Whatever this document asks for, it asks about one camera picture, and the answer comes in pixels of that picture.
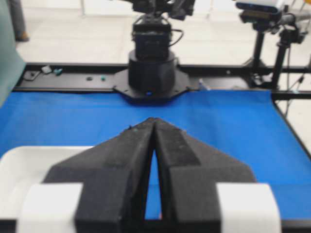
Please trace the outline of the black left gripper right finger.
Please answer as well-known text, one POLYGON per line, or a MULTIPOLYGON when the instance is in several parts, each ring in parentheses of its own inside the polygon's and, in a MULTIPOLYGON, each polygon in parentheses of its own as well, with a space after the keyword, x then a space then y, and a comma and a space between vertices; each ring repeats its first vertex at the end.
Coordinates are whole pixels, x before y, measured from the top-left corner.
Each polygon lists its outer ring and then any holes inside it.
POLYGON ((159 118, 154 133, 163 216, 177 232, 281 232, 274 194, 247 164, 159 118))

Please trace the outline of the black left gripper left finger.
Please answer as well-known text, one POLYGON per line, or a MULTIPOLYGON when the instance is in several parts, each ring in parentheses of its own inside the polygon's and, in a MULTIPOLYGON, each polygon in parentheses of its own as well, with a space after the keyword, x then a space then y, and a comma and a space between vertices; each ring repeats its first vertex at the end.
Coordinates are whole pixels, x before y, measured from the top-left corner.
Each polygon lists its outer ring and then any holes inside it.
POLYGON ((78 233, 123 233, 144 222, 156 120, 53 165, 43 179, 60 196, 80 187, 74 212, 78 233))

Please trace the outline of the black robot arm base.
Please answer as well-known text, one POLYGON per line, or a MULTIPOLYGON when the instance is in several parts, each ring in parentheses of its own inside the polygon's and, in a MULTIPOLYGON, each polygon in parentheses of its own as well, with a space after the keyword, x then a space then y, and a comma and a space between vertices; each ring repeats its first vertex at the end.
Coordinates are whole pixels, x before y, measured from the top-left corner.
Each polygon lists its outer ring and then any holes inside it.
POLYGON ((185 20, 193 14, 193 0, 132 0, 132 9, 142 15, 133 23, 127 69, 114 74, 113 89, 138 100, 165 100, 190 88, 187 73, 178 69, 171 51, 172 25, 163 16, 185 20))

